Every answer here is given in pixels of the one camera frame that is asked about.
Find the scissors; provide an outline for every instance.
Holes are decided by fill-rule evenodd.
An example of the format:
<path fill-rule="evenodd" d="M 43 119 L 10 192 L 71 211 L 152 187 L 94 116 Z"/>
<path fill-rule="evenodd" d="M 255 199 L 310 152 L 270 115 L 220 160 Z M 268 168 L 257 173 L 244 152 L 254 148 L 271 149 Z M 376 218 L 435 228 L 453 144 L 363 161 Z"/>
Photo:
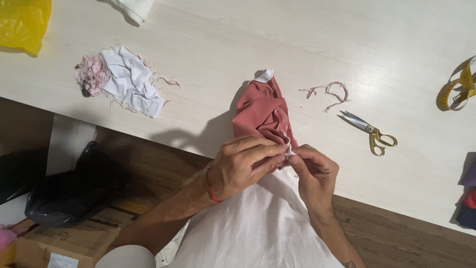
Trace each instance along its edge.
<path fill-rule="evenodd" d="M 382 134 L 380 133 L 380 130 L 371 124 L 365 122 L 363 119 L 359 118 L 356 115 L 353 115 L 347 111 L 343 112 L 340 111 L 341 113 L 344 114 L 344 116 L 339 116 L 339 117 L 344 117 L 347 119 L 349 122 L 351 122 L 354 126 L 360 128 L 361 130 L 367 132 L 370 134 L 370 150 L 372 153 L 376 156 L 383 156 L 385 154 L 385 147 L 377 145 L 375 140 L 378 140 L 381 144 L 387 145 L 387 146 L 392 146 L 395 147 L 397 145 L 397 139 L 394 136 L 390 136 L 387 134 Z M 384 140 L 382 140 L 380 137 L 381 136 L 387 136 L 393 140 L 393 144 L 390 144 Z M 380 154 L 377 154 L 375 152 L 375 147 L 378 147 L 382 152 Z"/>

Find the red string bracelet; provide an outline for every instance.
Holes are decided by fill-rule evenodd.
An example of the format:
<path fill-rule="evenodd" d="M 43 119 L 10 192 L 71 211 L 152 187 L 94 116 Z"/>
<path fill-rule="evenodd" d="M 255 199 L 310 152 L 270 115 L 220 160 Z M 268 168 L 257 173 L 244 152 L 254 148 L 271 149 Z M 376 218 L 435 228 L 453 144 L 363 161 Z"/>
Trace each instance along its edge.
<path fill-rule="evenodd" d="M 213 200 L 217 203 L 221 203 L 221 202 L 223 202 L 223 200 L 218 200 L 218 198 L 215 197 L 215 195 L 213 194 L 213 192 L 210 189 L 210 183 L 208 182 L 208 171 L 210 171 L 210 168 L 208 168 L 208 167 L 205 167 L 205 168 L 207 169 L 207 173 L 205 173 L 205 182 L 207 183 L 208 195 L 210 196 L 211 200 Z"/>

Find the forearm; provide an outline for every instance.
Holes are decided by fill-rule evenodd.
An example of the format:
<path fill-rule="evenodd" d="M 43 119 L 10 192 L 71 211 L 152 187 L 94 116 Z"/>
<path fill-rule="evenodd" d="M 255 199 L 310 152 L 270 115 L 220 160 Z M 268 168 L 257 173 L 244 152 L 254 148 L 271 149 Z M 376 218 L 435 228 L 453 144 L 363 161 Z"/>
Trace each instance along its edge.
<path fill-rule="evenodd" d="M 309 213 L 311 225 L 330 252 L 346 268 L 365 268 L 364 261 L 350 244 L 332 211 L 326 215 Z"/>
<path fill-rule="evenodd" d="M 124 245 L 139 245 L 156 255 L 193 215 L 213 204 L 201 175 L 173 197 L 122 229 L 109 250 Z"/>

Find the hand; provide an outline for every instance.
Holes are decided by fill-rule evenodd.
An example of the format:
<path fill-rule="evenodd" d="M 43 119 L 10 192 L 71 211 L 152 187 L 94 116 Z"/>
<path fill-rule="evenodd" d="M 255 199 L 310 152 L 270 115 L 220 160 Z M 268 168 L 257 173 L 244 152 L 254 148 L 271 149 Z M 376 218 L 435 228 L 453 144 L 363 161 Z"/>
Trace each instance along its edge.
<path fill-rule="evenodd" d="M 225 200 L 255 184 L 266 173 L 285 161 L 287 145 L 254 136 L 239 137 L 224 143 L 208 171 L 212 193 Z"/>
<path fill-rule="evenodd" d="M 331 202 L 339 165 L 307 144 L 294 148 L 293 152 L 296 155 L 289 157 L 289 163 L 299 176 L 299 195 L 309 216 L 333 217 Z"/>

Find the yellow measuring tape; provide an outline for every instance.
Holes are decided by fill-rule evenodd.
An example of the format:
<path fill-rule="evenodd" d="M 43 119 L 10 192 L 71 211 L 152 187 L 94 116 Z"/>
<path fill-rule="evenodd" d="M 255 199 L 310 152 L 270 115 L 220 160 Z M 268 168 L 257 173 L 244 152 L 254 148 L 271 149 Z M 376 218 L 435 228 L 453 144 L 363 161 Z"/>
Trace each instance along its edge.
<path fill-rule="evenodd" d="M 458 79 L 454 80 L 446 89 L 443 91 L 442 96 L 440 97 L 440 104 L 453 111 L 459 111 L 463 109 L 466 104 L 468 103 L 469 98 L 472 96 L 476 95 L 476 89 L 475 89 L 475 83 L 473 81 L 473 74 L 471 73 L 471 65 L 476 63 L 476 57 L 472 58 L 469 63 L 464 67 L 464 69 L 461 71 L 461 75 Z M 455 88 L 457 84 L 461 84 L 461 87 L 465 89 L 462 91 L 458 96 L 453 98 L 454 104 L 462 103 L 465 101 L 465 103 L 459 107 L 459 108 L 451 108 L 448 105 L 448 97 L 450 92 Z"/>

